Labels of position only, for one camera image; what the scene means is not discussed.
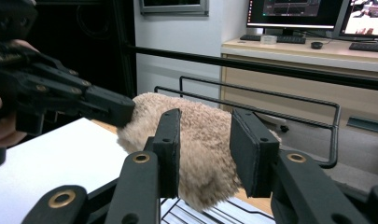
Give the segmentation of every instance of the white table surface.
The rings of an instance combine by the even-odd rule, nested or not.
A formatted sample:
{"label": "white table surface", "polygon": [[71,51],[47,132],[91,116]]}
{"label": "white table surface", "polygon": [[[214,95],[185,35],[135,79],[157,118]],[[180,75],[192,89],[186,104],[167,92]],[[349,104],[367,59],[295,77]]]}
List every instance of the white table surface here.
{"label": "white table surface", "polygon": [[117,136],[87,119],[12,147],[0,166],[0,223],[21,223],[37,201],[63,185],[88,193],[119,177],[127,153]]}

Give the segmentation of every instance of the fluffy toy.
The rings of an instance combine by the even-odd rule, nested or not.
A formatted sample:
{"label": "fluffy toy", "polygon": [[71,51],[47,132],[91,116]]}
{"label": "fluffy toy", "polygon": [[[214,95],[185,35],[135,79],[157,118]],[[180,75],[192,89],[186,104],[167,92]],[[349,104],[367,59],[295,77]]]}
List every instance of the fluffy toy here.
{"label": "fluffy toy", "polygon": [[118,129],[118,143],[129,153],[143,150],[162,113],[180,108],[179,197],[202,211],[233,196],[241,182],[230,154],[231,113],[184,98],[144,93],[132,121]]}

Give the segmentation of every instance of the sheepskin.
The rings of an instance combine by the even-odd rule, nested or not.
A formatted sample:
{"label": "sheepskin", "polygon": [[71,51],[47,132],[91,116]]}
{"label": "sheepskin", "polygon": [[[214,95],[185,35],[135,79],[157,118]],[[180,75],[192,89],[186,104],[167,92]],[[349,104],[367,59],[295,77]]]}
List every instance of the sheepskin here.
{"label": "sheepskin", "polygon": [[190,207],[202,211],[238,191],[241,182],[229,148],[231,113],[154,92],[133,100],[132,121],[118,129],[118,143],[128,153],[143,150],[147,139],[155,135],[162,113],[174,108],[182,111],[178,193]]}

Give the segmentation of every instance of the keyboard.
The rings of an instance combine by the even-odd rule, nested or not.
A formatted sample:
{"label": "keyboard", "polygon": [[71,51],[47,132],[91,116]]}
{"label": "keyboard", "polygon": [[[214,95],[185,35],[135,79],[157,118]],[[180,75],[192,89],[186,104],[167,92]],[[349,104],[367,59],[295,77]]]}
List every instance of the keyboard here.
{"label": "keyboard", "polygon": [[[243,35],[240,37],[240,39],[249,41],[260,41],[261,35]],[[277,43],[305,44],[305,40],[305,37],[300,37],[296,35],[278,35],[276,37]]]}
{"label": "keyboard", "polygon": [[377,43],[352,43],[349,49],[378,52]]}

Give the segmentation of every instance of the monitor screen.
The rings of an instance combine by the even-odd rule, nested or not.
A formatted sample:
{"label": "monitor screen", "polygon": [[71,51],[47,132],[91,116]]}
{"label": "monitor screen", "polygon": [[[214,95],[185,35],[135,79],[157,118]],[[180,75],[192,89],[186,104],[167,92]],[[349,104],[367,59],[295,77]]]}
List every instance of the monitor screen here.
{"label": "monitor screen", "polygon": [[334,30],[343,0],[250,0],[247,27]]}
{"label": "monitor screen", "polygon": [[341,36],[378,38],[378,0],[349,0]]}

